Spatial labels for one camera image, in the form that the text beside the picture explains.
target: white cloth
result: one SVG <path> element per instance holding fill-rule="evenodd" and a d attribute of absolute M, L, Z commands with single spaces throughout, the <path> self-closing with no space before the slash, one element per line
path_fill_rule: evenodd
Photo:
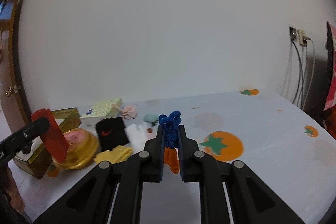
<path fill-rule="evenodd" d="M 29 154 L 23 154 L 22 151 L 20 151 L 17 155 L 16 158 L 19 160 L 27 161 L 30 159 L 30 157 L 33 155 L 33 153 L 36 151 L 36 149 L 42 144 L 42 140 L 40 137 L 37 137 L 33 140 L 33 144 L 31 145 L 31 149 Z"/>
<path fill-rule="evenodd" d="M 147 124 L 132 124 L 126 127 L 126 135 L 133 147 L 133 152 L 138 153 L 143 150 L 147 141 Z"/>

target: metal screw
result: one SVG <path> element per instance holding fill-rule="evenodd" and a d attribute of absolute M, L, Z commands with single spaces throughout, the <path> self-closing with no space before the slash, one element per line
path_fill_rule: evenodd
<path fill-rule="evenodd" d="M 139 153 L 140 158 L 147 158 L 149 156 L 149 153 L 147 151 L 141 151 Z"/>
<path fill-rule="evenodd" d="M 110 163 L 108 161 L 102 161 L 101 163 L 99 163 L 99 167 L 101 169 L 106 169 L 106 168 L 109 168 L 110 167 Z"/>
<path fill-rule="evenodd" d="M 203 151 L 196 151 L 196 152 L 194 153 L 194 155 L 195 155 L 195 157 L 197 157 L 197 158 L 203 158 L 205 154 L 204 154 Z"/>
<path fill-rule="evenodd" d="M 236 160 L 234 163 L 233 163 L 234 167 L 240 169 L 240 168 L 243 168 L 244 167 L 244 163 L 240 160 Z"/>

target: orange knitted legs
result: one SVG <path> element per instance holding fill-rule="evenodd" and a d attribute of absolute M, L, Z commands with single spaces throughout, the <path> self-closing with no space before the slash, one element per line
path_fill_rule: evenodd
<path fill-rule="evenodd" d="M 170 170 L 174 174 L 178 174 L 180 172 L 179 160 L 177 159 L 177 152 L 175 148 L 165 147 L 163 162 L 169 165 Z"/>

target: pink blanket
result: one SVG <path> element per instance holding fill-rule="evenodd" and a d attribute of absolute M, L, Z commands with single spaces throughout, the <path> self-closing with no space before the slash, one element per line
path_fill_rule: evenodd
<path fill-rule="evenodd" d="M 325 100 L 325 107 L 324 110 L 327 110 L 331 107 L 333 107 L 334 105 L 336 105 L 336 29 L 331 25 L 331 34 L 332 34 L 332 38 L 333 38 L 333 76 L 331 79 L 331 84 L 330 84 L 330 88 L 329 88 L 329 93 L 327 96 L 327 99 Z"/>

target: electrical outlet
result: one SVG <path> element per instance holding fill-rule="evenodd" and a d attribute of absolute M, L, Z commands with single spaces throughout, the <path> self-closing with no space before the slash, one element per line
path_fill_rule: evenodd
<path fill-rule="evenodd" d="M 300 46 L 307 47 L 307 41 L 303 39 L 306 36 L 306 31 L 298 29 L 297 30 L 298 40 Z"/>
<path fill-rule="evenodd" d="M 296 30 L 296 28 L 294 28 L 292 26 L 289 26 L 289 37 L 290 37 L 292 42 L 297 41 L 297 30 Z"/>

